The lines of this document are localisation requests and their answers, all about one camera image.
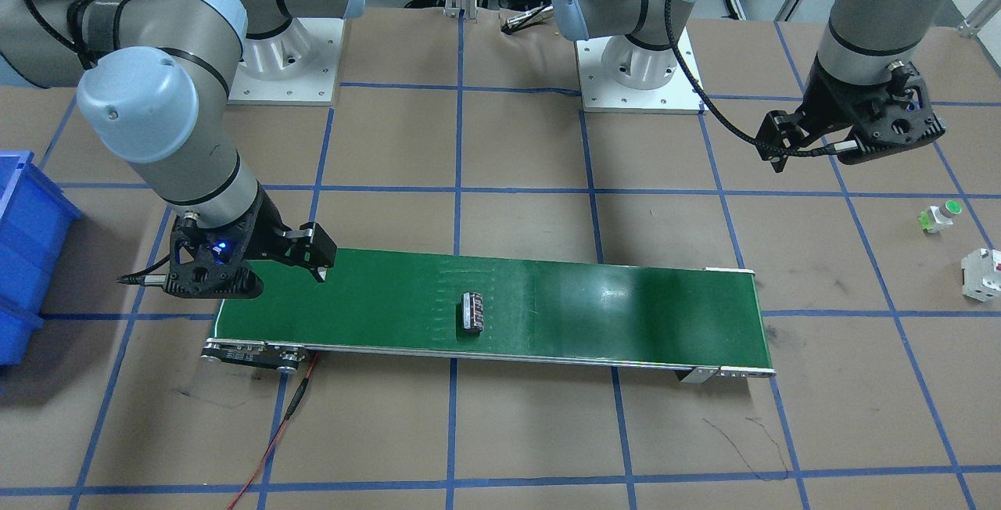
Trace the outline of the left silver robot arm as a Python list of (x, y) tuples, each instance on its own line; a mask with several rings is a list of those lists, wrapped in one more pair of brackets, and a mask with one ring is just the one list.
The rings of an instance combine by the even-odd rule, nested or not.
[[(622, 85), (650, 90), (683, 73), (707, 110), (778, 174), (791, 157), (834, 155), (852, 165), (946, 133), (912, 57), (947, 0), (834, 0), (801, 104), (768, 112), (755, 135), (719, 111), (683, 60), (680, 34), (696, 1), (551, 0), (551, 8), (565, 39), (610, 39), (603, 65)], [(780, 14), (793, 14), (798, 1), (786, 0)]]

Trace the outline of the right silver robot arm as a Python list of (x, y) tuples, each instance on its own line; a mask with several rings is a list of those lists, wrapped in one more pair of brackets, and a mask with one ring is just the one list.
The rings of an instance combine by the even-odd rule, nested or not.
[(176, 217), (165, 275), (126, 285), (176, 296), (253, 295), (251, 260), (304, 268), (319, 282), (336, 246), (298, 229), (223, 130), (230, 88), (254, 52), (300, 18), (360, 17), (365, 0), (2, 0), (2, 83), (74, 87), (83, 117)]

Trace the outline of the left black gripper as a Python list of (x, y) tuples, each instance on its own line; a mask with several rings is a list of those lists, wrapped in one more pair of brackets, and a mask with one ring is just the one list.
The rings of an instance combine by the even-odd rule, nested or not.
[[(875, 142), (871, 136), (874, 125), (884, 116), (888, 85), (841, 81), (815, 58), (802, 104), (793, 113), (769, 111), (755, 140), (779, 149), (798, 150), (824, 135), (848, 128), (847, 142), (857, 142), (858, 147), (841, 153), (838, 157), (841, 162), (865, 162), (890, 155), (890, 147)], [(783, 174), (787, 161), (787, 155), (770, 157), (776, 174)]]

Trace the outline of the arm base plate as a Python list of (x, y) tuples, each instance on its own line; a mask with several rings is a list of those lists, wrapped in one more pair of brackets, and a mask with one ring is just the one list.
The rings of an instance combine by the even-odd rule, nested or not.
[(586, 112), (694, 114), (701, 98), (678, 65), (665, 26), (575, 42)]
[(302, 18), (268, 39), (246, 39), (229, 103), (233, 105), (335, 104), (346, 22)]

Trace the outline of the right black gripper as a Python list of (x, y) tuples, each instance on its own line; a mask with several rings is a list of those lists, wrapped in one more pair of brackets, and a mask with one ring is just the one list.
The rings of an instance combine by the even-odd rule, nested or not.
[(335, 265), (337, 245), (325, 229), (315, 221), (290, 228), (261, 185), (253, 203), (235, 223), (244, 242), (242, 258), (304, 268), (318, 283), (326, 281), (329, 268)]

